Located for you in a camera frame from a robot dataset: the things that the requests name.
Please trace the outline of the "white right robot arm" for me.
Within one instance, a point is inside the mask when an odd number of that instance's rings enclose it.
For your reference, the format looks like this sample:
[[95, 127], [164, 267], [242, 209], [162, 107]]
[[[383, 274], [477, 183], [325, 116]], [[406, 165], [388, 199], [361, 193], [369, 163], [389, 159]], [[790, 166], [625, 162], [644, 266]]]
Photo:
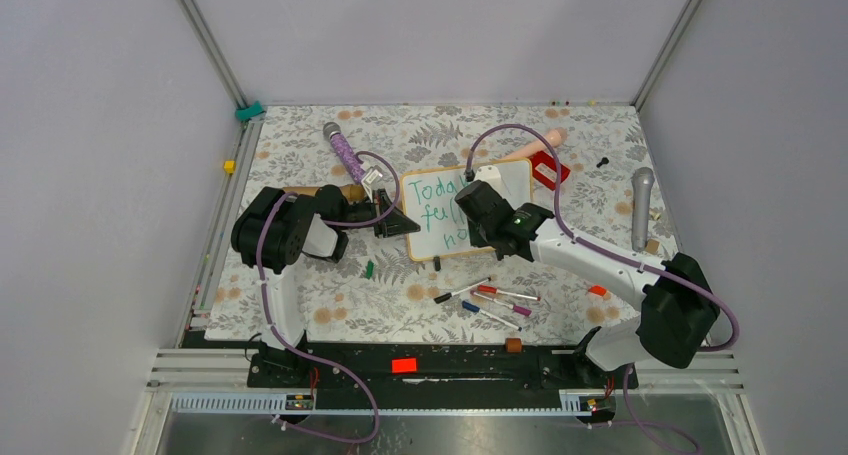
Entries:
[[594, 236], [567, 231], [556, 214], [533, 203], [513, 207], [490, 184], [476, 180], [455, 201], [474, 242], [498, 259], [516, 256], [569, 271], [625, 301], [637, 316], [596, 327], [580, 341], [575, 377], [597, 387], [624, 365], [656, 360], [685, 369], [702, 347], [720, 308], [706, 295], [698, 263], [679, 253], [670, 260], [639, 256]]

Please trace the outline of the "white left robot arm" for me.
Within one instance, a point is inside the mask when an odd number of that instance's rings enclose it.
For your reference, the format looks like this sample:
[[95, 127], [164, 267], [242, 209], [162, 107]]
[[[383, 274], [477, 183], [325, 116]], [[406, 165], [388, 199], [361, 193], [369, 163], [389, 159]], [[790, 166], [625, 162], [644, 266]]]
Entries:
[[298, 301], [300, 260], [338, 263], [349, 244], [347, 232], [369, 227], [377, 238], [421, 230], [384, 189], [368, 195], [354, 185], [264, 187], [235, 221], [231, 247], [243, 265], [258, 272], [260, 337], [275, 354], [272, 373], [285, 385], [301, 384], [310, 372], [308, 356], [290, 348], [306, 334]]

